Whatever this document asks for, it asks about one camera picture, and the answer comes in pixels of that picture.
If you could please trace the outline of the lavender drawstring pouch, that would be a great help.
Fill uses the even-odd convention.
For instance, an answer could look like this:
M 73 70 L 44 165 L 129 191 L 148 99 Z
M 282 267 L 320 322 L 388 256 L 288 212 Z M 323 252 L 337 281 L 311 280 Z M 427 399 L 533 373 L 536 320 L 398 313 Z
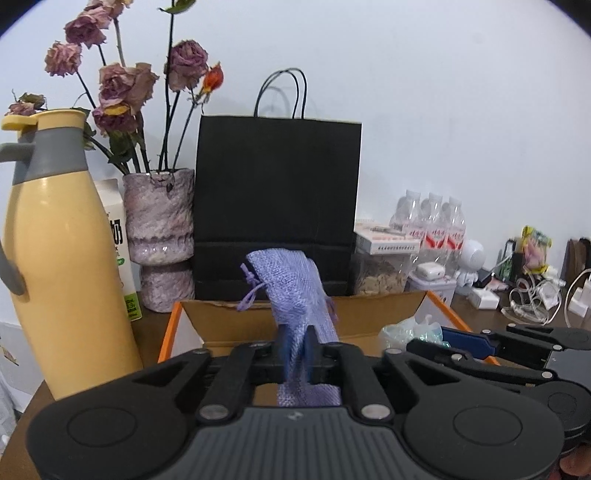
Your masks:
M 286 381 L 279 386 L 277 402 L 281 407 L 339 406 L 339 388 L 312 385 L 304 367 L 304 336 L 315 329 L 318 341 L 337 342 L 335 304 L 325 294 L 315 262 L 304 252 L 264 249 L 246 255 L 240 266 L 252 289 L 238 303 L 238 310 L 252 306 L 259 292 L 266 293 L 276 325 L 287 329 Z

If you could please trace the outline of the green iridescent bag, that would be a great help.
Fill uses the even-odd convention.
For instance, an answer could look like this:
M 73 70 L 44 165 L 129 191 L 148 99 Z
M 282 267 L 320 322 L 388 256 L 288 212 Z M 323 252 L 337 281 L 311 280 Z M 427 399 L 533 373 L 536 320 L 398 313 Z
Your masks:
M 443 338 L 442 326 L 430 314 L 420 322 L 412 316 L 397 324 L 386 325 L 380 331 L 378 339 L 382 350 L 394 348 L 405 351 L 407 345 L 415 339 L 450 346 Z

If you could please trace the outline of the orange red cardboard box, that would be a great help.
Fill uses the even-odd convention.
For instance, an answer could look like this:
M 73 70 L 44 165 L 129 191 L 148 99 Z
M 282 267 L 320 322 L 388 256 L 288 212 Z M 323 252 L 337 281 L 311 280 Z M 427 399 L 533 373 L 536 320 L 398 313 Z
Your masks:
M 339 339 L 379 354 L 378 335 L 383 327 L 407 318 L 430 318 L 443 326 L 469 332 L 469 325 L 432 292 L 408 292 L 380 296 L 336 297 L 335 330 Z M 192 349 L 207 347 L 214 356 L 227 355 L 235 345 L 271 340 L 276 322 L 270 304 L 256 302 L 249 310 L 226 302 L 190 300 L 175 304 L 158 360 L 166 361 Z

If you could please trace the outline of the clear snack container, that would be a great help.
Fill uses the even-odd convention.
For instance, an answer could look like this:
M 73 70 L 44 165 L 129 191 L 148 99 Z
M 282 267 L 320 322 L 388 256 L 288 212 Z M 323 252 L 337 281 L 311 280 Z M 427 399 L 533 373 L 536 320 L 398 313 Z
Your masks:
M 405 291 L 412 267 L 412 256 L 406 254 L 370 255 L 359 251 L 353 262 L 353 293 L 374 296 Z

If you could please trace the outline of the middle water bottle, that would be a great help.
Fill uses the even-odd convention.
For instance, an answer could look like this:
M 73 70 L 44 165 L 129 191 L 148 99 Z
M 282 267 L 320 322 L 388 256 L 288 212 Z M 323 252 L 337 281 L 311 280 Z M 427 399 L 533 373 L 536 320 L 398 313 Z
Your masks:
M 424 220 L 424 236 L 420 252 L 420 262 L 435 262 L 442 266 L 447 259 L 448 226 L 443 213 L 443 196 L 430 193 L 422 201 L 421 210 Z

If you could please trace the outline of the water bottle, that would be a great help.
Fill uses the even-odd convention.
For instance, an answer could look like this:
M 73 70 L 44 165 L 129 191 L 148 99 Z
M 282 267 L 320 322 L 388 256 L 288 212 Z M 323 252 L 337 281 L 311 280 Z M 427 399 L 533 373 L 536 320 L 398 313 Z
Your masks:
M 448 226 L 443 213 L 443 196 L 430 193 L 422 201 L 421 210 L 424 220 L 424 236 L 420 252 L 420 262 L 435 262 L 442 266 L 447 259 Z
M 458 268 L 458 261 L 466 235 L 465 215 L 462 209 L 462 201 L 450 197 L 443 208 L 444 217 L 447 223 L 446 249 L 448 258 L 446 262 L 446 273 L 453 276 Z
M 390 227 L 397 234 L 423 241 L 425 224 L 419 192 L 407 190 L 398 200 L 397 208 L 390 220 Z

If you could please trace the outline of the right water bottle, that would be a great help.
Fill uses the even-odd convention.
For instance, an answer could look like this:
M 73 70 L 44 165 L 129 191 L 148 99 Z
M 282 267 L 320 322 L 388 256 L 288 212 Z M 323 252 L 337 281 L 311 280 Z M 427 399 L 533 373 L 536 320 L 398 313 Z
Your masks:
M 448 258 L 446 262 L 446 273 L 453 276 L 458 268 L 458 261 L 466 235 L 465 215 L 462 209 L 462 201 L 450 197 L 443 208 L 444 217 L 447 223 L 446 249 Z

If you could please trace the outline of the colourful snack packet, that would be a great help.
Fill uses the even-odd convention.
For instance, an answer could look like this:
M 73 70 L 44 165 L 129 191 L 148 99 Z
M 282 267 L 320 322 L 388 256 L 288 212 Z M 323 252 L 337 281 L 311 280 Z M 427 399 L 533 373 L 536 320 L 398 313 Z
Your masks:
M 524 269 L 532 274 L 541 275 L 548 269 L 547 251 L 552 247 L 552 240 L 532 226 L 522 230 L 521 247 Z

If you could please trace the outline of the white red flat box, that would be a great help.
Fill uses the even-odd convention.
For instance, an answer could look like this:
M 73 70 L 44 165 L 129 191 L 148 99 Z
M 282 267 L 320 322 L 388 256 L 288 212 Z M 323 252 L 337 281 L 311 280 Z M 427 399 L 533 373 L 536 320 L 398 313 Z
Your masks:
M 418 239 L 394 231 L 376 222 L 356 222 L 356 248 L 369 255 L 416 254 L 420 251 Z

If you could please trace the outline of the left water bottle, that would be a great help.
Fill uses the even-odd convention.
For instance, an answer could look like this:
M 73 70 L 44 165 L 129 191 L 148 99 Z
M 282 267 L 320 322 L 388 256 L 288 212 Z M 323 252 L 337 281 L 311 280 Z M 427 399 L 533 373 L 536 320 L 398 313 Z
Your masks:
M 390 220 L 390 227 L 397 234 L 423 241 L 425 224 L 419 192 L 407 190 L 398 200 L 397 208 Z

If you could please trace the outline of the black paper shopping bag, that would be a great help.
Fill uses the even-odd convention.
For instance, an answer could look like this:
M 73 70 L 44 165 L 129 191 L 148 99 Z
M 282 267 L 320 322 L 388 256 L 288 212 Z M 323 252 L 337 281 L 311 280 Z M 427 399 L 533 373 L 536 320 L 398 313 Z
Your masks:
M 304 252 L 325 292 L 352 292 L 353 225 L 360 171 L 359 123 L 308 119 L 308 81 L 289 118 L 204 116 L 197 141 L 192 272 L 198 300 L 236 301 L 240 264 L 256 250 Z

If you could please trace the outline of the purple textured vase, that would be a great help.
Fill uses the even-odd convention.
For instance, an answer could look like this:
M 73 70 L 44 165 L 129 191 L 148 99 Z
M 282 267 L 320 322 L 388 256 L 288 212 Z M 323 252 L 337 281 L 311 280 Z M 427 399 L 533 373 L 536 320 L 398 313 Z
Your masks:
M 169 313 L 194 296 L 194 171 L 135 173 L 123 177 L 130 259 L 139 266 L 144 307 Z

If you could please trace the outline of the milk carton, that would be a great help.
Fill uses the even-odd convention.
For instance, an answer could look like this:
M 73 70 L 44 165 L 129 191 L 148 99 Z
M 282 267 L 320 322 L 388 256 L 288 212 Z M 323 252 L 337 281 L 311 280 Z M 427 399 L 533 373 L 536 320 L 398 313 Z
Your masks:
M 129 320 L 133 322 L 142 317 L 142 312 L 128 249 L 123 197 L 116 179 L 99 180 L 95 181 L 94 184 L 109 220 L 127 315 Z

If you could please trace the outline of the yellow thermos jug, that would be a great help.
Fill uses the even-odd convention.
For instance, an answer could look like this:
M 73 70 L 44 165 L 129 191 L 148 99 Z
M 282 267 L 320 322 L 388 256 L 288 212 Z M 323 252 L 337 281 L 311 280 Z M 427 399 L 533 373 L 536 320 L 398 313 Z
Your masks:
M 85 114 L 7 115 L 17 141 L 1 280 L 55 399 L 141 369 L 107 214 L 84 152 Z

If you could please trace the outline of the dried rose bouquet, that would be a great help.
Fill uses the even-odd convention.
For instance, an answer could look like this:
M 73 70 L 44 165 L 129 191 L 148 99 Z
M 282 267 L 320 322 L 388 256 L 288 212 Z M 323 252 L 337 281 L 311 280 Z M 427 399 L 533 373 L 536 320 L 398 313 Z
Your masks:
M 122 41 L 120 17 L 130 7 L 128 1 L 90 1 L 64 26 L 63 40 L 55 41 L 44 58 L 44 70 L 51 77 L 81 76 L 85 50 L 101 51 L 112 31 L 115 41 Z M 85 118 L 83 147 L 98 150 L 122 175 L 148 174 L 154 179 L 177 176 L 180 147 L 170 145 L 171 130 L 181 99 L 190 103 L 189 110 L 202 109 L 211 95 L 221 88 L 224 73 L 219 63 L 211 63 L 207 50 L 197 41 L 169 39 L 161 74 L 151 64 L 129 64 L 119 51 L 118 60 L 103 61 L 98 70 L 98 91 L 90 92 L 82 82 L 82 95 L 88 107 Z M 148 157 L 143 108 L 152 98 L 158 81 L 164 83 L 164 132 L 157 159 Z

